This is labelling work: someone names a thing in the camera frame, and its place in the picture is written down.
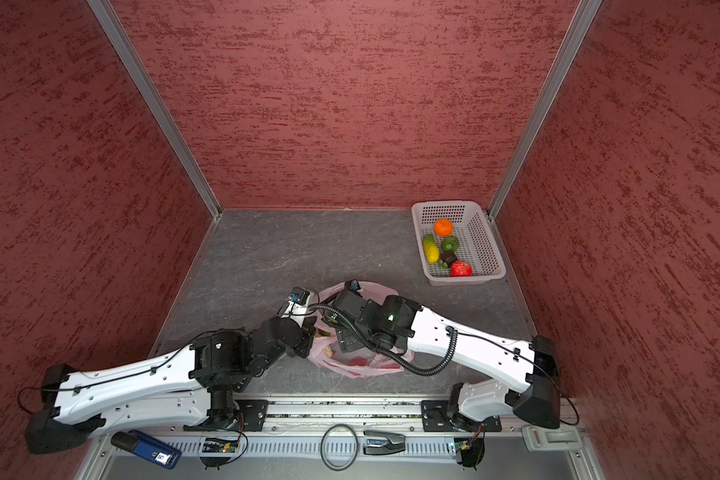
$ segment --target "pink plastic bag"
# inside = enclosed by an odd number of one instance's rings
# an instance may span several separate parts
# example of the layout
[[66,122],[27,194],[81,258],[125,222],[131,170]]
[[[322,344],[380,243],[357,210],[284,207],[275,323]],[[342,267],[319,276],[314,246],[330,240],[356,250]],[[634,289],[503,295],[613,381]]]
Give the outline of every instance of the pink plastic bag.
[[[320,292],[318,297],[325,299],[343,289],[344,283],[339,283]],[[364,299],[373,300],[377,303],[384,303],[387,295],[398,294],[391,288],[373,282],[360,282],[359,293]],[[342,353],[338,348],[336,330],[322,321],[322,312],[320,310],[318,310],[316,314],[318,319],[315,326],[319,330],[329,332],[331,335],[321,336],[320,332],[315,335],[312,349],[309,351],[308,358],[310,362],[351,378],[402,372],[403,368],[394,360],[390,360],[384,355],[377,355],[365,347],[360,350],[355,350],[354,352]],[[402,357],[410,362],[413,360],[413,352],[409,350]]]

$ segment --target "orange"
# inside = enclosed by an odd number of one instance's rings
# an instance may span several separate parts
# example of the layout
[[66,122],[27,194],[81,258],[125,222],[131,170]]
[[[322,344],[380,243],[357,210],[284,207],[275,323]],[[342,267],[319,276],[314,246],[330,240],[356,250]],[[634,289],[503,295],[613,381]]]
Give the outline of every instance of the orange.
[[447,218],[434,222],[434,232],[439,236],[448,236],[454,232],[454,225]]

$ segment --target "gray floor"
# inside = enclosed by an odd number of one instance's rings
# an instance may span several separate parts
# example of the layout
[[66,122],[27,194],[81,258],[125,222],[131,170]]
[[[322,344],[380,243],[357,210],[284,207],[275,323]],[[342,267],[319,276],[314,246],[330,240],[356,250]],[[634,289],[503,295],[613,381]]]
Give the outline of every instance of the gray floor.
[[[527,336],[507,281],[430,286],[419,261],[410,212],[228,210],[186,300],[166,325],[162,352],[216,328],[255,329],[294,286],[322,290],[346,280],[381,283],[453,321],[509,338]],[[436,357],[418,354],[430,366]],[[452,363],[420,377],[395,373],[349,379],[299,358],[284,358],[253,379],[246,394],[444,394],[455,382],[485,377]]]
[[458,478],[479,480],[568,480],[573,475],[566,452],[528,452],[521,438],[490,439],[486,441],[483,461],[477,470],[453,464],[416,462],[372,462],[358,460],[345,472],[331,472],[320,460],[297,458],[240,458],[219,470],[204,467],[200,459],[186,457],[178,461],[173,470],[165,470],[138,457],[117,457],[104,474],[105,479],[131,480],[144,478],[245,478],[270,480],[316,480],[317,478],[394,478],[416,480],[420,478]]

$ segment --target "red wall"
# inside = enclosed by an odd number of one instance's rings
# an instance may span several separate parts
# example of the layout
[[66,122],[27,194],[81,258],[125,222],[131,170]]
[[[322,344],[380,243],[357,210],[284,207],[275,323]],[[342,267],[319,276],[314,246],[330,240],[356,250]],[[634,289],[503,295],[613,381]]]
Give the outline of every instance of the red wall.
[[500,212],[609,480],[720,478],[720,2],[605,2]]
[[488,206],[578,0],[113,0],[221,204]]
[[85,1],[0,2],[0,478],[71,476],[17,391],[144,358],[209,222]]

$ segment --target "white plastic basket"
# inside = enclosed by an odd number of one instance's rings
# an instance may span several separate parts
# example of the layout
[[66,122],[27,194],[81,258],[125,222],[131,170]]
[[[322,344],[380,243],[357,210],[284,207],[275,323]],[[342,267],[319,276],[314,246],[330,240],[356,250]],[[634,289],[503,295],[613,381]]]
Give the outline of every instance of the white plastic basket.
[[[496,239],[490,233],[488,221],[480,205],[462,200],[421,202],[411,207],[411,213],[416,229],[418,254],[430,285],[477,285],[501,278],[507,273],[496,246]],[[434,234],[434,222],[441,218],[449,219],[454,225],[452,235],[459,239],[456,256],[470,264],[472,276],[450,276],[449,269],[427,262],[422,240],[425,235]],[[443,237],[435,235],[434,241],[440,248]]]

